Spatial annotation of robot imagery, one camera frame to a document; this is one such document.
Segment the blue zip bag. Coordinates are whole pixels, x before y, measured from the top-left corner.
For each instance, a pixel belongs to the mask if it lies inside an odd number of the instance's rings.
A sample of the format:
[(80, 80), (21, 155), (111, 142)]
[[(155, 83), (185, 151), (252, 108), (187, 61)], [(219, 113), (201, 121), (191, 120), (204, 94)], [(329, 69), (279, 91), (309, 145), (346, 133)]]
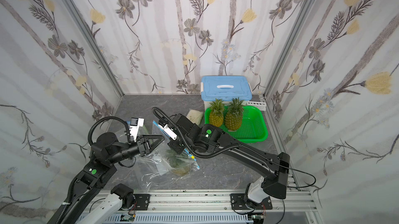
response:
[(177, 177), (187, 177), (200, 170), (196, 158), (185, 148), (178, 154), (168, 146), (169, 135), (153, 121), (152, 134), (162, 135), (164, 141), (157, 146), (153, 153), (153, 161), (160, 175), (175, 175)]

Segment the pineapple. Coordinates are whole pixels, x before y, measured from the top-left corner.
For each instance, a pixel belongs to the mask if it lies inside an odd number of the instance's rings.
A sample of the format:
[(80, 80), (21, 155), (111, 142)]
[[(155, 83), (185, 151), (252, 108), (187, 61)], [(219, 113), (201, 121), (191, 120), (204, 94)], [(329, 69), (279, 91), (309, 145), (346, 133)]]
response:
[(224, 124), (230, 131), (236, 131), (242, 125), (244, 112), (243, 102), (244, 101), (240, 98), (234, 98), (228, 105)]
[(167, 169), (176, 176), (184, 177), (189, 175), (192, 170), (194, 160), (187, 154), (177, 154), (172, 149), (165, 153)]
[(215, 99), (211, 102), (210, 106), (210, 115), (209, 115), (209, 123), (216, 126), (221, 127), (224, 121), (224, 104), (222, 99)]

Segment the green zip bag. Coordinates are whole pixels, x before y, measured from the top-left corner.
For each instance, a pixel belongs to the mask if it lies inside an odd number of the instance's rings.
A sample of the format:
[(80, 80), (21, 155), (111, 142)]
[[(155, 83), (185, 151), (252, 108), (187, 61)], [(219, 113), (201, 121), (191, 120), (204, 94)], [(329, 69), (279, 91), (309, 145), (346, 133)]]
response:
[(131, 127), (129, 131), (126, 131), (124, 128), (117, 131), (116, 136), (119, 142), (127, 142), (127, 137), (130, 137), (131, 143), (136, 142), (141, 135), (149, 135), (149, 131), (145, 126), (135, 126)]

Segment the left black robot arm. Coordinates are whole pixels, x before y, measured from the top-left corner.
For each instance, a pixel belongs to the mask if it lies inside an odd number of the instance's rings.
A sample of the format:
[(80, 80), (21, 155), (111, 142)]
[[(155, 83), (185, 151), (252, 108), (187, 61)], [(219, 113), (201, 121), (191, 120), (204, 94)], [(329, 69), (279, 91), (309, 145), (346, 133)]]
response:
[[(106, 132), (101, 134), (96, 142), (92, 135), (97, 126), (108, 120), (122, 123), (127, 132), (127, 141), (120, 142), (116, 134)], [(115, 164), (121, 165), (126, 159), (136, 156), (144, 157), (152, 153), (164, 141), (162, 135), (141, 135), (137, 141), (132, 141), (130, 126), (126, 121), (115, 116), (98, 120), (89, 130), (90, 160), (85, 167), (72, 179), (66, 198), (55, 214), (50, 224), (73, 224), (81, 216), (87, 205), (106, 186), (116, 173)]]

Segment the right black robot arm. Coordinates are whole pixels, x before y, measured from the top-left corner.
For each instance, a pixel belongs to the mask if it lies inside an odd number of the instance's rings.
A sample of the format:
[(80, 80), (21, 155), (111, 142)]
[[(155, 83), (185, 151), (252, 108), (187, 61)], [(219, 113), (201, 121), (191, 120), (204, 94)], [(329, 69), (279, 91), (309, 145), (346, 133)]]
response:
[(168, 146), (177, 154), (188, 150), (202, 159), (224, 154), (257, 172), (261, 177), (249, 184), (247, 200), (260, 203), (267, 197), (286, 199), (288, 175), (292, 171), (287, 153), (272, 154), (256, 149), (212, 124), (199, 127), (182, 114), (170, 118), (158, 107), (153, 107), (152, 112), (169, 136)]

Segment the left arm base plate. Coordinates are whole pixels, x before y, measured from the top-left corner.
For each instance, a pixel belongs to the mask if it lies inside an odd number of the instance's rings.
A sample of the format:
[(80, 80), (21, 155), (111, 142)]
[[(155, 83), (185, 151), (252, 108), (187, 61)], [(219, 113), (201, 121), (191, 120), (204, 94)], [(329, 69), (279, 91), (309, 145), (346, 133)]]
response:
[(127, 197), (127, 199), (123, 200), (120, 210), (148, 210), (150, 197), (150, 194), (131, 194)]

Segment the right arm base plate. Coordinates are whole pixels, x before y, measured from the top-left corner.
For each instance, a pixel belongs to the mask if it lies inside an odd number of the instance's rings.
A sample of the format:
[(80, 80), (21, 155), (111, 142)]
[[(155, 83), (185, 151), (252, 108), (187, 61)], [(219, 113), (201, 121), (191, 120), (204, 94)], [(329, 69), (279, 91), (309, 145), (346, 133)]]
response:
[(244, 199), (243, 193), (232, 193), (230, 194), (231, 208), (235, 211), (244, 210), (272, 210), (272, 202), (270, 197), (263, 199), (261, 203), (253, 203), (250, 200)]

